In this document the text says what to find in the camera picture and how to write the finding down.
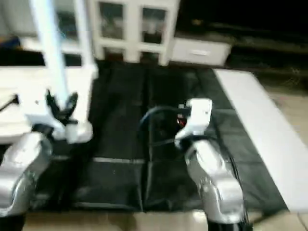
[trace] red component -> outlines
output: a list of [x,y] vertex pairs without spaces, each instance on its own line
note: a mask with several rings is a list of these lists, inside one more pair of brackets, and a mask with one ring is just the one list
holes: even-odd
[[183,128],[183,127],[185,127],[185,125],[186,125],[186,123],[187,123],[187,119],[178,118],[178,119],[177,119],[177,123],[178,123],[178,125],[179,125],[181,128]]

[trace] white table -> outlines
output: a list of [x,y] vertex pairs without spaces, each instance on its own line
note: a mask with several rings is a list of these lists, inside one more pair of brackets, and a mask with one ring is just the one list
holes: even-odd
[[288,209],[308,211],[308,149],[299,135],[253,74],[215,73]]

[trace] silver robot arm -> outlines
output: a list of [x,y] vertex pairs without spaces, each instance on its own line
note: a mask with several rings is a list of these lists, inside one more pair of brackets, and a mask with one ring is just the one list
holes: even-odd
[[[186,126],[175,136],[175,146],[178,148],[181,148],[181,138],[202,135],[207,129],[212,101],[190,99],[185,107],[189,107],[191,113]],[[208,140],[191,141],[185,161],[188,173],[202,198],[208,221],[225,225],[240,223],[244,217],[243,191],[221,154]]]
[[9,147],[0,166],[0,217],[24,214],[29,209],[51,154],[51,141],[38,131],[24,134]]

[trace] tile floor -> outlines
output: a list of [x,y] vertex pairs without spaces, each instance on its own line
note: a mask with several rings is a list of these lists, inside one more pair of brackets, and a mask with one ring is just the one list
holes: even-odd
[[[308,92],[289,86],[265,86],[294,129],[308,146]],[[259,213],[250,213],[251,221]],[[282,212],[254,226],[255,231],[308,231],[308,214]],[[71,212],[33,213],[27,217],[24,231],[206,231],[202,211],[183,213],[110,214]]]

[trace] white cabinet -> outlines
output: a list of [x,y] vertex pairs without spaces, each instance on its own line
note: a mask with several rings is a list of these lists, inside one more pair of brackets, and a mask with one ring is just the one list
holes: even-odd
[[95,56],[167,65],[179,0],[88,0]]

